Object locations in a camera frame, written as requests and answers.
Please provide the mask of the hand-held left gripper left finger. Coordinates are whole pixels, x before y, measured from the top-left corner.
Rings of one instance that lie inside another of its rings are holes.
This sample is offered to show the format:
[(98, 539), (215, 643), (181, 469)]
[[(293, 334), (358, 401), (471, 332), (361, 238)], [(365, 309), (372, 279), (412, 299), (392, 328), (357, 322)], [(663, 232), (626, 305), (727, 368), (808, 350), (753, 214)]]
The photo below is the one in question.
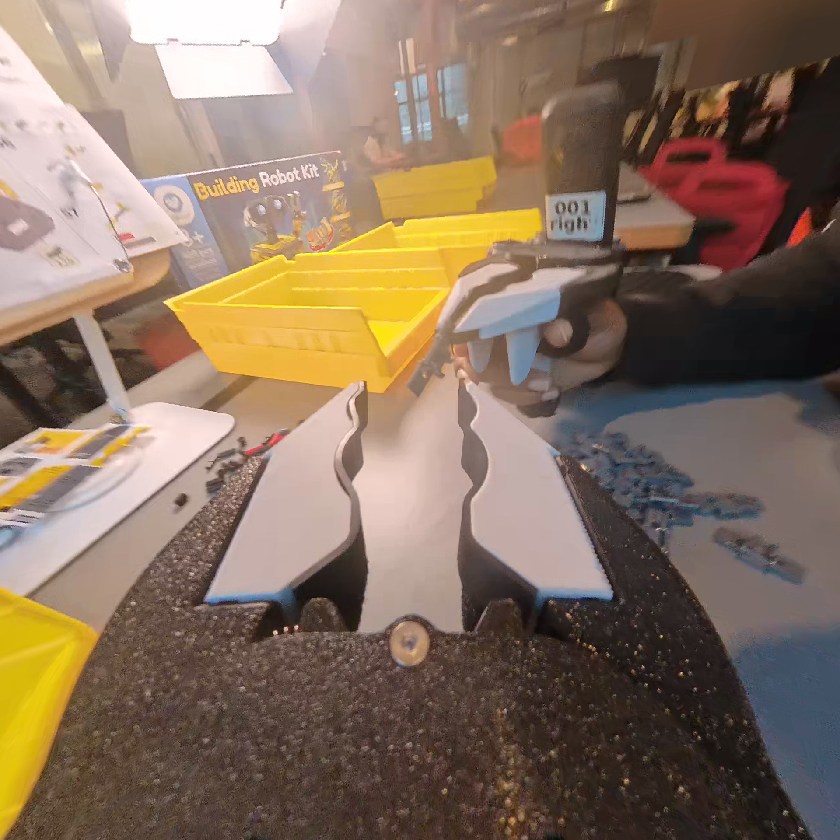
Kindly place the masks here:
[(367, 385), (356, 381), (270, 450), (206, 604), (272, 604), (301, 623), (305, 605), (323, 599), (348, 630), (358, 630), (368, 560), (354, 478), (367, 422)]

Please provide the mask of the white book stand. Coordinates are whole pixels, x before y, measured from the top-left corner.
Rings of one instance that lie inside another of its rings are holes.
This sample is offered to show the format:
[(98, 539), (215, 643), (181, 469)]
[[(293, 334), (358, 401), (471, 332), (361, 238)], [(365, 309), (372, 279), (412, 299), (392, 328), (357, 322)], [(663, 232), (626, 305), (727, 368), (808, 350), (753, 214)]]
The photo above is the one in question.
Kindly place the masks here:
[(35, 262), (13, 268), (2, 258), (2, 343), (73, 319), (107, 397), (110, 414), (146, 427), (136, 444), (110, 458), (100, 472), (74, 489), (23, 534), (2, 540), (2, 587), (32, 595), (71, 562), (116, 529), (194, 467), (233, 432), (227, 414), (164, 402), (131, 407), (94, 311), (156, 285), (170, 267), (168, 250), (118, 261), (94, 280), (49, 281), (26, 290)]

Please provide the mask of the person's right hand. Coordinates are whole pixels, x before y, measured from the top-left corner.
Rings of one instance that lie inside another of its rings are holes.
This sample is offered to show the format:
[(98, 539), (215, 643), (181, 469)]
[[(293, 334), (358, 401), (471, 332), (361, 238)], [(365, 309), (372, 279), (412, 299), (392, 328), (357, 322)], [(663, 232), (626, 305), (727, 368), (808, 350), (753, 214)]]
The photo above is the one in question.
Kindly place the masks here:
[(485, 385), (499, 401), (515, 406), (526, 417), (555, 414), (562, 394), (600, 379), (616, 367), (627, 336), (627, 321), (613, 300), (599, 303), (588, 315), (590, 333), (582, 349), (555, 358), (538, 353), (527, 377), (511, 382), (507, 345), (497, 341), (487, 368), (477, 372), (469, 360), (467, 344), (452, 347), (453, 364), (459, 379)]

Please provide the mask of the background window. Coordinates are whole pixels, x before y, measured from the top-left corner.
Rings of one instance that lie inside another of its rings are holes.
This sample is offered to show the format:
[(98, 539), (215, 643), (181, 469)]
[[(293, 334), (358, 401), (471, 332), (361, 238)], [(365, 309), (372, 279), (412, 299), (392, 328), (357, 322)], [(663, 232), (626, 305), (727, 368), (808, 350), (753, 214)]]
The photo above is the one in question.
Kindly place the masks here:
[[(437, 69), (437, 111), (443, 120), (454, 120), (462, 133), (469, 126), (467, 65), (464, 62)], [(424, 68), (394, 81), (402, 145), (433, 139), (431, 98)]]

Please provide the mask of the grey desk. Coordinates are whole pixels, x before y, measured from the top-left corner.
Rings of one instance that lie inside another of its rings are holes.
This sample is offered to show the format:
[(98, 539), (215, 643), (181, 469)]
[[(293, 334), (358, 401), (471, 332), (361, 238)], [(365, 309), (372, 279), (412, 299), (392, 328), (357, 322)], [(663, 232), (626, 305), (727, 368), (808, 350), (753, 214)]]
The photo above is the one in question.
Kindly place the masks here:
[(625, 434), (804, 569), (678, 526), (632, 610), (467, 632), (457, 386), (371, 397), (357, 632), (201, 605), (247, 468), (100, 636), (10, 838), (838, 838), (838, 406), (816, 383), (620, 385), (535, 427)]

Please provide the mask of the red plastic container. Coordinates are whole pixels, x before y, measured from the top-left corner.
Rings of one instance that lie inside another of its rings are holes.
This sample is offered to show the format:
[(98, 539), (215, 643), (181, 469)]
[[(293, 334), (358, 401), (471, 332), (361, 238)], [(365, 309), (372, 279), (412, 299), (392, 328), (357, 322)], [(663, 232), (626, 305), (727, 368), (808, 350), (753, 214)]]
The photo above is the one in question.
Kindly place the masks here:
[(759, 254), (791, 186), (768, 164), (729, 158), (714, 138), (667, 141), (637, 171), (695, 218), (689, 252), (722, 270)]

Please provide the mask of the person's right forearm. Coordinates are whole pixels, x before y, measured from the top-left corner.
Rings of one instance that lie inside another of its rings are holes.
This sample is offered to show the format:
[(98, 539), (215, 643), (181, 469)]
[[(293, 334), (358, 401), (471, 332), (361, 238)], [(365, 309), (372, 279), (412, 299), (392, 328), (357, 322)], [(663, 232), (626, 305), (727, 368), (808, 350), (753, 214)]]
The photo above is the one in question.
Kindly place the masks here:
[(647, 386), (808, 380), (839, 368), (838, 220), (711, 279), (640, 271), (617, 304), (619, 374)]

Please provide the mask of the bright studio light panel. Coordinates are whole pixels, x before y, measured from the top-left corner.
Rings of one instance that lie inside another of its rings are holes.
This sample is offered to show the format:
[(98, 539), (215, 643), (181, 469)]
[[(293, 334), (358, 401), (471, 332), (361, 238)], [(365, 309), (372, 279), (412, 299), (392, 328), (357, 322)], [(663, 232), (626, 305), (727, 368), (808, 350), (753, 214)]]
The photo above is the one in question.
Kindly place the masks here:
[(128, 1), (130, 37), (152, 46), (173, 99), (285, 96), (292, 92), (268, 48), (281, 1)]

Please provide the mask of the blue toy kit box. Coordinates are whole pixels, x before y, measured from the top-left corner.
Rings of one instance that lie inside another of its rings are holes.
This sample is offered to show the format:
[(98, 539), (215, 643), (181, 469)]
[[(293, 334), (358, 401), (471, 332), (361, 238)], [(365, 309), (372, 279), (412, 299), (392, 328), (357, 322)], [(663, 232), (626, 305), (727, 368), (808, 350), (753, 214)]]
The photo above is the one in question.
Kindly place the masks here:
[(354, 236), (352, 171), (339, 151), (141, 180), (181, 229), (175, 271), (188, 289)]

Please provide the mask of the yellow black sticker sheet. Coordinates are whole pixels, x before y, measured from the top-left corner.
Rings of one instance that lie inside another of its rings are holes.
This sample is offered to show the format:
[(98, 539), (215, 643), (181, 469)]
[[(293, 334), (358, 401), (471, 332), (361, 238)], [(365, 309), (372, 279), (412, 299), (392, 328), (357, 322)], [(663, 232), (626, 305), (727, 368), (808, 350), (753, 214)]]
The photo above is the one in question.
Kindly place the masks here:
[(2, 544), (46, 518), (74, 511), (121, 486), (139, 467), (151, 427), (41, 427), (1, 453)]

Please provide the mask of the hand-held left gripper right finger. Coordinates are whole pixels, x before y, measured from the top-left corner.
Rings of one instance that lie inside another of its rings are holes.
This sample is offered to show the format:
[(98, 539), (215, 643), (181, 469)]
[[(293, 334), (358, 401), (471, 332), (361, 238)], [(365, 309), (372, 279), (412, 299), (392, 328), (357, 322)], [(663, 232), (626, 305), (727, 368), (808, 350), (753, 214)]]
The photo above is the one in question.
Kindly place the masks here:
[(493, 602), (525, 624), (548, 601), (611, 602), (614, 590), (560, 452), (475, 383), (458, 385), (461, 467), (470, 480), (458, 538), (463, 627)]

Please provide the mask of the scatter of black red pins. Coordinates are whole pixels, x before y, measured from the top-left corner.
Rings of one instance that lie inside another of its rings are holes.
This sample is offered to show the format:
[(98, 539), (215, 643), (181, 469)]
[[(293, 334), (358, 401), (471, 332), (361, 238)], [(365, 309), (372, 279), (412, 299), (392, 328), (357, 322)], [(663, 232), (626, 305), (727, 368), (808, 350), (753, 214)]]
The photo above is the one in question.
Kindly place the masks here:
[(205, 466), (207, 478), (205, 492), (209, 497), (216, 495), (247, 463), (268, 455), (271, 449), (289, 436), (291, 429), (282, 427), (264, 438), (258, 445), (249, 446), (245, 437), (237, 437), (236, 446), (219, 451)]

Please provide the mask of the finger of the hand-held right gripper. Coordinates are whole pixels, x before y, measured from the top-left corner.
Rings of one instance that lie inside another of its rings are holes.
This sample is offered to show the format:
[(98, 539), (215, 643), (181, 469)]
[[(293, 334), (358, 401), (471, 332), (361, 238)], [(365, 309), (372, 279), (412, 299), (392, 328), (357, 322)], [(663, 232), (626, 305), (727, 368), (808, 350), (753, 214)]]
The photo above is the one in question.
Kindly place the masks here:
[(481, 269), (480, 279), (469, 279), (460, 291), (451, 315), (454, 336), (496, 338), (530, 329), (560, 317), (565, 269)]
[(526, 270), (514, 261), (487, 258), (468, 265), (458, 276), (440, 312), (435, 337), (456, 343), (458, 336), (472, 337), (501, 319), (504, 304), (487, 303), (510, 287), (527, 281)]

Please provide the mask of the small grey track link cluster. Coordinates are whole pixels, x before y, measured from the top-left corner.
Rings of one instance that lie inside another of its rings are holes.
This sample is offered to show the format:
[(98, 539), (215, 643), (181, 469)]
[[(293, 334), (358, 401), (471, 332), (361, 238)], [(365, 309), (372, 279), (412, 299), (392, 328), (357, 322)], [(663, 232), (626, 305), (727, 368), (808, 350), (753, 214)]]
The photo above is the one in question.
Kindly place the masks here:
[(560, 452), (572, 459), (624, 510), (665, 555), (677, 529), (699, 518), (721, 522), (715, 544), (749, 567), (792, 585), (802, 585), (805, 568), (757, 533), (729, 526), (764, 513), (759, 498), (732, 491), (698, 490), (694, 480), (659, 452), (634, 444), (626, 435), (575, 434)]

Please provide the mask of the toy building instruction booklet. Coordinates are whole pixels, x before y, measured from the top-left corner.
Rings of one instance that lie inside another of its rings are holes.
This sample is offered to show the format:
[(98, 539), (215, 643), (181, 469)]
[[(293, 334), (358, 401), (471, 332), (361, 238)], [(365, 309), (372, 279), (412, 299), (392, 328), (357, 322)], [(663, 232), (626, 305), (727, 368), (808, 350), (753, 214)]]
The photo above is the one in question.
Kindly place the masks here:
[(78, 110), (2, 31), (1, 303), (16, 309), (122, 279), (186, 243)]

